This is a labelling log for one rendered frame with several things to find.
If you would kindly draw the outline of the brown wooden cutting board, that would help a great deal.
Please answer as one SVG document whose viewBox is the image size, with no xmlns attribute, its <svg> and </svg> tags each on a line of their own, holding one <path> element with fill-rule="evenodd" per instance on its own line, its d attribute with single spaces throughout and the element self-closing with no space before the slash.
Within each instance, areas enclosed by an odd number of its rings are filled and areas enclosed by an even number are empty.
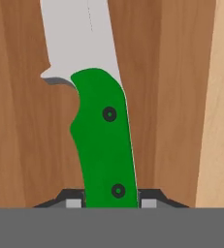
<svg viewBox="0 0 224 248">
<path fill-rule="evenodd" d="M 82 187 L 69 132 L 79 97 L 48 85 L 40 5 L 0 0 L 0 208 Z M 138 185 L 196 202 L 217 0 L 108 0 Z"/>
</svg>

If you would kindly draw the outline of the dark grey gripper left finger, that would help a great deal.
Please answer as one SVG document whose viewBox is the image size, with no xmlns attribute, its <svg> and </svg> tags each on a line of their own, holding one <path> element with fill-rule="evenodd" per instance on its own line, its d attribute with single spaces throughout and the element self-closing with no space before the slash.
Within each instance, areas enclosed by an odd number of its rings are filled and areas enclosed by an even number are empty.
<svg viewBox="0 0 224 248">
<path fill-rule="evenodd" d="M 37 208 L 85 208 L 83 189 L 63 189 L 56 198 L 42 202 Z"/>
</svg>

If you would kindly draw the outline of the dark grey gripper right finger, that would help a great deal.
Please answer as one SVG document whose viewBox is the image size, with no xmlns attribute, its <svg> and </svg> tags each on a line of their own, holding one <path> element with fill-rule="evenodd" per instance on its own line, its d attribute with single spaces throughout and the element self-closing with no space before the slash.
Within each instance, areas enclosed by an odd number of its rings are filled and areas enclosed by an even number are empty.
<svg viewBox="0 0 224 248">
<path fill-rule="evenodd" d="M 139 208 L 187 208 L 187 205 L 171 200 L 160 189 L 139 189 Z"/>
</svg>

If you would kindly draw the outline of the green-handled knife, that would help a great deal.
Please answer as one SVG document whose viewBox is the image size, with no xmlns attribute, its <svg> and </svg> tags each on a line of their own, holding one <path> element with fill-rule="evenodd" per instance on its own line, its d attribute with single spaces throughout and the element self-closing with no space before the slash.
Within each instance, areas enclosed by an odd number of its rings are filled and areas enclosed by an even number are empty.
<svg viewBox="0 0 224 248">
<path fill-rule="evenodd" d="M 138 206 L 133 150 L 108 0 L 40 0 L 49 67 L 41 78 L 69 84 L 80 104 L 70 132 L 88 207 Z"/>
</svg>

